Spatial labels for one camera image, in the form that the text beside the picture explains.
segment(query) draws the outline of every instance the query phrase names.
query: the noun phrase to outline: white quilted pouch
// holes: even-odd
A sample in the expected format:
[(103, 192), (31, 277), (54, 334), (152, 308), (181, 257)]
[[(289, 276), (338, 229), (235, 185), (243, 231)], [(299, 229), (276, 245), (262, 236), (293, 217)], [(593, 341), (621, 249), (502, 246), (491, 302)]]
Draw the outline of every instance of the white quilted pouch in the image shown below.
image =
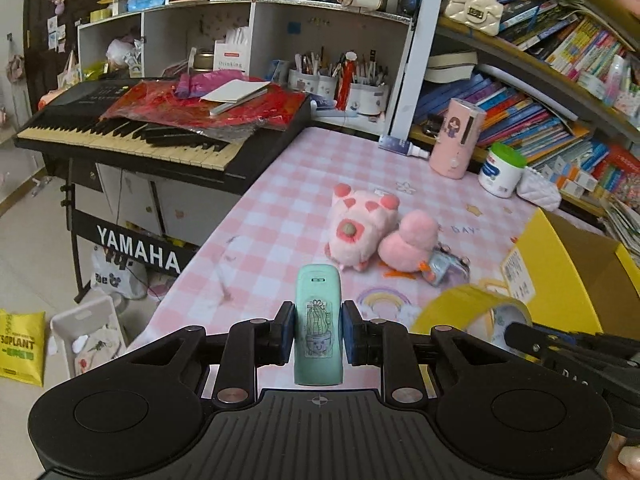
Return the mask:
[(556, 184), (529, 167), (524, 169), (516, 192), (520, 198), (547, 211), (558, 209), (562, 200)]
[(503, 9), (504, 6), (498, 0), (449, 0), (444, 15), (489, 36), (495, 36), (498, 34)]

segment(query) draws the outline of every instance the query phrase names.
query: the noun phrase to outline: mint green device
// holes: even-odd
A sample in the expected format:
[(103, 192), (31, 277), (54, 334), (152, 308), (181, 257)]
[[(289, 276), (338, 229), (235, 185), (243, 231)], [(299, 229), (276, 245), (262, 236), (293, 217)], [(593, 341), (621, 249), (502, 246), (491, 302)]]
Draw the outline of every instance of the mint green device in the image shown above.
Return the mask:
[(294, 381), (301, 386), (342, 384), (340, 274), (311, 264), (298, 271)]

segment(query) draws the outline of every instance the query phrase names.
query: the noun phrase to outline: cactus drawing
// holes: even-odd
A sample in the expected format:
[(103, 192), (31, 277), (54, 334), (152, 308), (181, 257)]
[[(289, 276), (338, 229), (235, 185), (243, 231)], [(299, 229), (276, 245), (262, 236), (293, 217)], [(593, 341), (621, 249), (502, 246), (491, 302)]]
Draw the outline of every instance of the cactus drawing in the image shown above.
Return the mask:
[(327, 358), (332, 355), (330, 305), (323, 300), (306, 304), (305, 357)]

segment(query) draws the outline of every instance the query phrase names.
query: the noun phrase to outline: pink duck plush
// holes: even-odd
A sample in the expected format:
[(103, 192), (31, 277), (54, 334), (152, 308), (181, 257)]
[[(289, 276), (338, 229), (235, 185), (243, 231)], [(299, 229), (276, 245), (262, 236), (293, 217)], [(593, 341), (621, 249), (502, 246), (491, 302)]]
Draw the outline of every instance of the pink duck plush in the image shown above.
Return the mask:
[(329, 214), (329, 242), (324, 253), (344, 267), (364, 270), (380, 240), (398, 222), (398, 197), (378, 196), (369, 191), (354, 191), (348, 184), (334, 187)]
[(397, 231), (380, 242), (378, 254), (394, 270), (417, 272), (428, 263), (437, 242), (438, 223), (416, 209), (402, 218)]

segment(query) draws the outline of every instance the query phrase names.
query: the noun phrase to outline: white wall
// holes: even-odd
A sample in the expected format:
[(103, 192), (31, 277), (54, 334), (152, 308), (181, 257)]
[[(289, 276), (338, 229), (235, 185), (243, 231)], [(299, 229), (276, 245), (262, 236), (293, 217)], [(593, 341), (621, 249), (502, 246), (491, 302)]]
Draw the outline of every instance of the white wall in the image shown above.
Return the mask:
[[(4, 70), (10, 54), (7, 34), (11, 33), (14, 38), (14, 54), (23, 53), (23, 2), (24, 0), (0, 0), (0, 102), (9, 115), (10, 132), (22, 126), (31, 116), (26, 82), (9, 83)], [(0, 130), (0, 137), (5, 139), (6, 133), (6, 130)], [(0, 173), (8, 173), (4, 185), (0, 187), (0, 202), (42, 166), (40, 153), (20, 150), (13, 146), (11, 140), (0, 144)]]

